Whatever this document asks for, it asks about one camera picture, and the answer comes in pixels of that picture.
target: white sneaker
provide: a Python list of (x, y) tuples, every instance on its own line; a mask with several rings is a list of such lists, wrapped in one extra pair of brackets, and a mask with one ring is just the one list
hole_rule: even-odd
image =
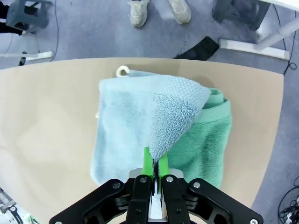
[(174, 18), (179, 24), (188, 23), (191, 19), (191, 9), (185, 0), (168, 0), (172, 8)]
[(131, 5), (130, 20), (134, 27), (142, 27), (148, 18), (147, 6), (150, 0), (135, 0), (128, 2)]

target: screw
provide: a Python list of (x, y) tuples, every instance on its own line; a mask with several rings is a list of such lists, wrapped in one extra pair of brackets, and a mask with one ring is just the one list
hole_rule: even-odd
[(200, 188), (200, 183), (195, 182), (195, 183), (193, 184), (193, 187), (195, 187), (195, 188)]
[(251, 219), (250, 224), (258, 224), (258, 221), (256, 219)]
[(115, 183), (114, 185), (113, 185), (113, 188), (114, 189), (118, 189), (118, 188), (120, 188), (121, 187), (121, 184), (120, 183)]
[(169, 176), (166, 178), (166, 181), (171, 183), (171, 182), (173, 182), (173, 178), (171, 176)]
[(142, 178), (140, 178), (140, 182), (141, 183), (145, 183), (147, 181), (147, 178), (146, 178), (146, 176), (145, 177), (142, 177)]

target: tan tabletop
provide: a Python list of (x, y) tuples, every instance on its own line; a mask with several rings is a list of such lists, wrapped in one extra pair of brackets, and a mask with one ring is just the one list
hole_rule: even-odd
[(283, 76), (189, 60), (80, 59), (0, 70), (0, 187), (42, 224), (97, 188), (89, 165), (98, 83), (121, 65), (221, 89), (233, 117), (221, 189), (250, 207), (272, 152)]

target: black stool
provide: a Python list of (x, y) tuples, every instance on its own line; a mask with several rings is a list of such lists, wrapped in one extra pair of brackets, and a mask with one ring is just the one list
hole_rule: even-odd
[[(26, 2), (41, 4), (40, 9), (26, 6)], [(47, 0), (15, 0), (8, 9), (6, 25), (27, 32), (34, 32), (38, 28), (46, 28), (49, 19), (47, 18), (47, 6), (52, 2)]]
[(269, 7), (270, 3), (259, 0), (215, 0), (212, 14), (219, 23), (223, 20), (242, 22), (256, 31)]

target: towel hanging loop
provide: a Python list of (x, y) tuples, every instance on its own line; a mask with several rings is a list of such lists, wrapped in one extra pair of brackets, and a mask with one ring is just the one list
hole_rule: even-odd
[(125, 72), (126, 74), (130, 73), (130, 69), (128, 68), (128, 66), (122, 65), (120, 66), (117, 70), (116, 70), (116, 77), (117, 78), (126, 78), (128, 77), (128, 75), (122, 75), (122, 72)]

